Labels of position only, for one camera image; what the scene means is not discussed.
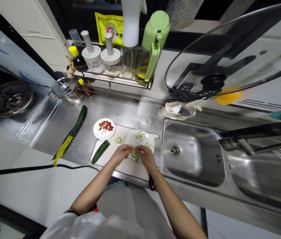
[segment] person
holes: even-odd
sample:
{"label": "person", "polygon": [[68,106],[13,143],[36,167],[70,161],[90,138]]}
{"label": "person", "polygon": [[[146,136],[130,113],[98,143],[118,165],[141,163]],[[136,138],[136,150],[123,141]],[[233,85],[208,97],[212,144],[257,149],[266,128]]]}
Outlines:
{"label": "person", "polygon": [[152,151],[145,146],[136,147],[136,152],[154,180],[172,230],[143,187],[131,183],[127,187],[122,181],[107,186],[114,169],[132,151],[128,145],[118,147],[70,209],[41,238],[206,239],[197,220],[158,170]]}

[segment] knife handle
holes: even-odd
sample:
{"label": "knife handle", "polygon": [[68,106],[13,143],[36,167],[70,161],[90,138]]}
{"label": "knife handle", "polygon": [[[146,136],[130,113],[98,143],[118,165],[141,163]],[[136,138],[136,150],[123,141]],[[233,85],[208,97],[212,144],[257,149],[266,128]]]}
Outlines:
{"label": "knife handle", "polygon": [[149,188],[151,191],[154,191],[156,189],[156,186],[155,186],[155,183],[154,183],[154,180],[153,178],[151,177],[151,175],[149,175]]}

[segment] white plate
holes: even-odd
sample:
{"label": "white plate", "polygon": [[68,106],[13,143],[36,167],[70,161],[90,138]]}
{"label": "white plate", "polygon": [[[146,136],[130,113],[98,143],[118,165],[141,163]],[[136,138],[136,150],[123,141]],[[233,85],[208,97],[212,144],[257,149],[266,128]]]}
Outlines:
{"label": "white plate", "polygon": [[[142,134],[144,134],[146,136],[146,138],[144,138],[142,141],[140,141],[140,139],[136,138],[136,135],[138,135],[138,133],[141,131]],[[154,153],[155,151],[155,138],[151,133],[147,133],[146,131],[142,131],[139,129],[130,129],[125,137],[124,140],[124,144],[130,145],[133,148],[136,148],[137,146],[140,145],[145,145],[146,143],[149,143],[149,145],[152,145],[154,147],[154,149],[152,149],[152,152]],[[134,158],[133,156],[131,156],[131,154],[128,155],[128,158],[130,158],[131,160],[134,160],[136,158]]]}
{"label": "white plate", "polygon": [[[114,126],[112,131],[107,131],[107,130],[104,130],[104,129],[99,130],[100,129],[99,124],[103,121],[106,121],[106,120],[108,122],[111,122],[111,125]],[[105,140],[105,139],[111,138],[114,135],[115,130],[116,130],[116,126],[115,126],[114,122],[110,119],[103,118],[103,119],[100,119],[99,121],[97,121],[94,124],[93,132],[94,132],[94,135],[96,136],[96,138]]]}

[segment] faucet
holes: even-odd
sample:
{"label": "faucet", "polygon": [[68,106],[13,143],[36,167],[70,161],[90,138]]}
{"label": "faucet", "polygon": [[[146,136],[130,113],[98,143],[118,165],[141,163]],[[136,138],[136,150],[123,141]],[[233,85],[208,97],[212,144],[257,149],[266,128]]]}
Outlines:
{"label": "faucet", "polygon": [[222,139],[220,139],[219,142],[226,151],[242,149],[247,155],[264,153],[281,149],[281,143],[267,147],[254,148],[247,140],[251,138],[281,136],[281,122],[225,131],[222,132],[220,136]]}

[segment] yellow snack bag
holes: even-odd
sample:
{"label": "yellow snack bag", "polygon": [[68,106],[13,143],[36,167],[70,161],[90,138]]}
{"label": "yellow snack bag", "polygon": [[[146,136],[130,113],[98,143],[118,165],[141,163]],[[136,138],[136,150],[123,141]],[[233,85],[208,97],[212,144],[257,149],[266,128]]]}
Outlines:
{"label": "yellow snack bag", "polygon": [[105,45],[105,33],[112,33],[113,44],[121,45],[123,42],[123,17],[95,12],[95,18],[100,44]]}

